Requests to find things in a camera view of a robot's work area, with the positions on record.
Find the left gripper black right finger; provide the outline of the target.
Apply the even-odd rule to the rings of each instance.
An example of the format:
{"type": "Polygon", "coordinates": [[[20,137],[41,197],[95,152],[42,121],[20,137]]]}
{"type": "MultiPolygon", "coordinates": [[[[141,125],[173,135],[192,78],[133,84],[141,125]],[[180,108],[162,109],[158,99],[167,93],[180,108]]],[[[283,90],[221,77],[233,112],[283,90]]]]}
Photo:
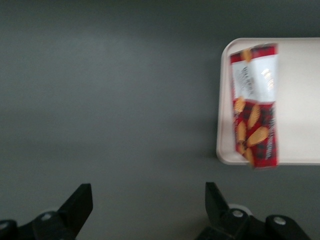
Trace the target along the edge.
{"type": "Polygon", "coordinates": [[[205,183],[205,210],[211,223],[198,240],[309,240],[290,217],[273,214],[261,221],[240,207],[230,207],[214,182],[205,183]]]}

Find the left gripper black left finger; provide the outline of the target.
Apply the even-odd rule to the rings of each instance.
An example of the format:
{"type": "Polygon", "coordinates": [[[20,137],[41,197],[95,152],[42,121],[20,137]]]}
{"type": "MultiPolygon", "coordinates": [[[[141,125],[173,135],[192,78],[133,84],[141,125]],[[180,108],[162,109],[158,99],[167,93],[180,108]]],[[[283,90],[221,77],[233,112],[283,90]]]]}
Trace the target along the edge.
{"type": "Polygon", "coordinates": [[[0,221],[2,240],[75,240],[93,210],[92,186],[81,184],[58,210],[39,214],[18,226],[13,219],[0,221]]]}

